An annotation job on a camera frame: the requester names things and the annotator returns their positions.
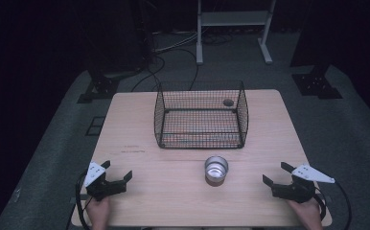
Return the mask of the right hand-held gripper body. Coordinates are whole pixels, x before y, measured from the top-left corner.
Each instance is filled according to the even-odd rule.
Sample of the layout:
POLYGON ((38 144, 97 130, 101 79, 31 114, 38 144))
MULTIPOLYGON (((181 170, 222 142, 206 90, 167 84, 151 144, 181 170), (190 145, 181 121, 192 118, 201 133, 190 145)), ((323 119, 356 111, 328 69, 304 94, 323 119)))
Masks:
POLYGON ((303 203, 315 197, 315 182, 335 183, 332 177, 308 164, 294 168, 295 170, 291 173, 292 182, 289 185, 273 182, 270 189, 274 197, 303 203))

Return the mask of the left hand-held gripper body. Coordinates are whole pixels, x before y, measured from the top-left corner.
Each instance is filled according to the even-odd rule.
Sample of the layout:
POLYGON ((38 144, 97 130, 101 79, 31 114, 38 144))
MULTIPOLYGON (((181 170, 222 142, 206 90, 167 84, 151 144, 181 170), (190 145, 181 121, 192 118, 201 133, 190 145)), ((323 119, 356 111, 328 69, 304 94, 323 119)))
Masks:
POLYGON ((114 196, 127 191, 127 183, 122 180, 107 181, 106 170, 94 161, 89 163, 83 186, 87 193, 97 201, 101 201, 107 196, 114 196))

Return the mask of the person's left hand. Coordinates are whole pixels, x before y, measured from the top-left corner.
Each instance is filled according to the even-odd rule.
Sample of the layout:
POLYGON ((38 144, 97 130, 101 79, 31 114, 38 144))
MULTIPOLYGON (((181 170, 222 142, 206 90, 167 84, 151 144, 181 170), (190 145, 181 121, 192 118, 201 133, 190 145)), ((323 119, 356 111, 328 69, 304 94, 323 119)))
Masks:
POLYGON ((86 212, 91 221, 91 230, 106 230, 110 215, 110 200, 108 197, 101 201, 91 199, 86 202, 86 212))

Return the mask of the person's right hand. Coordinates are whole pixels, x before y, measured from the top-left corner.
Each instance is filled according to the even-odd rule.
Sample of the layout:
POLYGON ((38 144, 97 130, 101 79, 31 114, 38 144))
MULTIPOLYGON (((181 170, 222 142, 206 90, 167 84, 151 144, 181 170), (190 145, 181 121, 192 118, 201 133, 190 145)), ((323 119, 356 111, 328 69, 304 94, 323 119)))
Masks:
POLYGON ((320 208, 314 198, 303 203, 288 200, 287 204, 298 216, 298 219, 306 230, 323 230, 320 208))

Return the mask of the open metal can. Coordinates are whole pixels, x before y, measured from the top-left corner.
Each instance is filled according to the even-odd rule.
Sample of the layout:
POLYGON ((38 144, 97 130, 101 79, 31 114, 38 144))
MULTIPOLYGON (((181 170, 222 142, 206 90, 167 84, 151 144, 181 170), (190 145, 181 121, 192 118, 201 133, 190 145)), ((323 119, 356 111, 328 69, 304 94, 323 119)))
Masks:
POLYGON ((211 156, 204 163, 205 180, 214 187, 220 186, 229 171, 228 162, 221 156, 211 156))

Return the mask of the black stand base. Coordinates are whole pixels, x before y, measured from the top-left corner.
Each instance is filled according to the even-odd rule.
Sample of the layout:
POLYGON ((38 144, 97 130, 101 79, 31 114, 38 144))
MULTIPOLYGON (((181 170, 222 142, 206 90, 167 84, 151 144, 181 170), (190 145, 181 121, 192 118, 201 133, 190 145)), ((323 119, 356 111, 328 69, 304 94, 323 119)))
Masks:
POLYGON ((90 77, 90 79, 86 90, 78 98, 78 104, 89 104, 94 100, 112 99, 117 92, 119 82, 113 78, 98 75, 90 77))
POLYGON ((303 96, 316 96, 318 99, 341 99, 342 96, 326 79, 328 65, 315 65, 310 73, 293 74, 298 90, 303 96))

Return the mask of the dark equipment cabinet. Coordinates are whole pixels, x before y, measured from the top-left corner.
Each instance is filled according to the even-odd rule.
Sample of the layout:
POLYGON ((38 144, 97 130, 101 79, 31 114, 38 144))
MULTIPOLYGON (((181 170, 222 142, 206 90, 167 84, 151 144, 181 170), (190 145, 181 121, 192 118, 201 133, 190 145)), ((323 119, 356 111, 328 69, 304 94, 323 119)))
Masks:
POLYGON ((144 43, 145 43, 145 53, 147 56, 147 62, 148 64, 152 64, 154 63, 154 60, 153 60, 154 44, 153 44, 153 36, 151 32, 150 16, 149 16, 147 6, 146 6, 146 0, 138 0, 138 3, 139 3, 139 9, 141 13, 142 25, 143 25, 143 30, 144 30, 144 43))

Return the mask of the white metal stand frame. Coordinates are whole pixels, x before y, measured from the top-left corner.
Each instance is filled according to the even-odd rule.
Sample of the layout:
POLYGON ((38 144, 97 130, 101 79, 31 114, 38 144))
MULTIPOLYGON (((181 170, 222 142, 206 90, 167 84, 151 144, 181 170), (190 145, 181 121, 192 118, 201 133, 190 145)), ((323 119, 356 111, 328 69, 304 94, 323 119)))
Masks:
POLYGON ((262 36, 257 39, 266 64, 273 62, 266 40, 277 0, 270 0, 266 11, 220 11, 204 12, 202 0, 197 0, 196 63, 203 63, 202 29, 206 27, 263 26, 262 36))

